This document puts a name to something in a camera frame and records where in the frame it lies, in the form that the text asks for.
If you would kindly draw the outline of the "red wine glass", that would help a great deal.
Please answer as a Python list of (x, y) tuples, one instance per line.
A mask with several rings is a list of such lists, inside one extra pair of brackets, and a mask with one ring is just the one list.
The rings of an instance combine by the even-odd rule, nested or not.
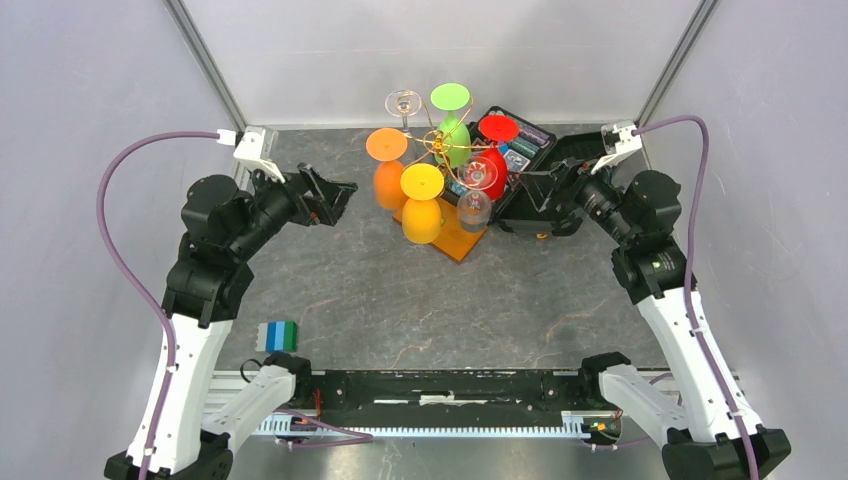
[(495, 202), (504, 194), (509, 172), (500, 146), (514, 140), (519, 135), (520, 129), (508, 116), (488, 115), (478, 123), (478, 131), (488, 144), (488, 148), (480, 156), (485, 159), (487, 167), (491, 167), (495, 174), (494, 182), (484, 189), (484, 193), (492, 202)]

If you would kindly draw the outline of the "yellow wine glass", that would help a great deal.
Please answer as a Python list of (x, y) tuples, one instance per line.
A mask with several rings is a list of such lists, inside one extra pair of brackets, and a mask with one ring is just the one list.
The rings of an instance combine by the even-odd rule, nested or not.
[(442, 213), (437, 198), (444, 189), (444, 177), (433, 165), (418, 163), (406, 168), (400, 186), (408, 197), (402, 208), (402, 229), (415, 244), (434, 241), (442, 228)]

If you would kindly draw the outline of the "clear wine glass front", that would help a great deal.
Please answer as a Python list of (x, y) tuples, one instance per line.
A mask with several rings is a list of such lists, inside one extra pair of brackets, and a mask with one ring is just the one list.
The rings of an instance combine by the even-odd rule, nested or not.
[(486, 190), (496, 185), (497, 169), (488, 159), (476, 156), (458, 168), (457, 176), (464, 188), (456, 204), (460, 226), (469, 233), (482, 232), (492, 212), (492, 200)]

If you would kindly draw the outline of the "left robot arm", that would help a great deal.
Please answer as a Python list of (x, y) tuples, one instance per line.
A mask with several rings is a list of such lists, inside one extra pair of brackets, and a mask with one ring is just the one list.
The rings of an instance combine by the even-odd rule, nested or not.
[(254, 278), (250, 259), (286, 225), (337, 224), (358, 189), (307, 164), (280, 179), (256, 171), (252, 183), (245, 191), (229, 176), (211, 175), (187, 192), (178, 257), (154, 303), (165, 320), (159, 388), (131, 444), (107, 460), (108, 479), (225, 479), (276, 408), (313, 397), (309, 361), (274, 353), (231, 400), (204, 414), (217, 359)]

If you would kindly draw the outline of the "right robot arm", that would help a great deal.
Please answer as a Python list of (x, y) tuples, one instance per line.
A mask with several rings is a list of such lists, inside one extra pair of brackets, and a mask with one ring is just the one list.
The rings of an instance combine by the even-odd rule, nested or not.
[(613, 273), (657, 339), (680, 395), (672, 401), (613, 352), (582, 362), (580, 400), (629, 415), (660, 449), (672, 479), (765, 478), (791, 445), (784, 431), (763, 424), (711, 332), (691, 265), (673, 236), (679, 184), (645, 170), (617, 187), (611, 174), (603, 160), (568, 158), (509, 179), (537, 213), (570, 227), (590, 219), (615, 241)]

